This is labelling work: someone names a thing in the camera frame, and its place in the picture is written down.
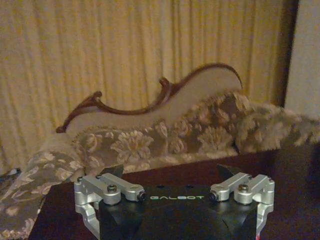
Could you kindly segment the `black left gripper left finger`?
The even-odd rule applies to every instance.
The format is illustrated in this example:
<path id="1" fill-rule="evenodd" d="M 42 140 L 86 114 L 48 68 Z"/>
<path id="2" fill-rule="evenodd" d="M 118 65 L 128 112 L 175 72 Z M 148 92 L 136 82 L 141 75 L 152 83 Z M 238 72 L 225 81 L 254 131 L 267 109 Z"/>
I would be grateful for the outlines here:
<path id="1" fill-rule="evenodd" d="M 114 206 L 121 202 L 122 195 L 126 200 L 136 203 L 146 199 L 142 185 L 130 183 L 111 173 L 82 176 L 74 183 L 75 211 L 82 215 L 85 227 L 98 240 L 101 238 L 100 221 L 96 216 L 99 202 Z"/>

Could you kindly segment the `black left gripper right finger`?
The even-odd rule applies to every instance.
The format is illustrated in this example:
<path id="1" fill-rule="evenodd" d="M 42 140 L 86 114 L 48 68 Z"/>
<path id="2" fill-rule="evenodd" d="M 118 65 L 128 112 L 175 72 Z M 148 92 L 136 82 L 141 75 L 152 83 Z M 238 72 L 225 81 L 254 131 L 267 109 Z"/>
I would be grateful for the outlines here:
<path id="1" fill-rule="evenodd" d="M 257 202 L 256 236 L 259 237 L 266 225 L 268 214 L 274 210 L 275 182 L 263 174 L 252 177 L 238 167 L 218 164 L 217 169 L 225 180 L 211 185 L 210 201 L 226 201 L 233 193 L 233 199 L 241 205 Z"/>

